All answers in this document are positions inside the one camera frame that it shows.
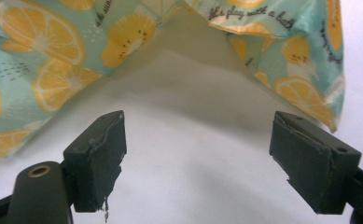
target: white table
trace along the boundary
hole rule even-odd
[[[363,152],[363,0],[342,1],[342,9],[346,99],[335,136]],[[349,206],[341,217],[316,215],[269,156],[274,112],[306,116],[248,77],[223,33],[202,18],[183,11],[165,26],[0,160],[0,199],[21,170],[62,161],[96,118],[124,110],[128,154],[108,223],[348,223]],[[105,222],[103,212],[74,219]]]

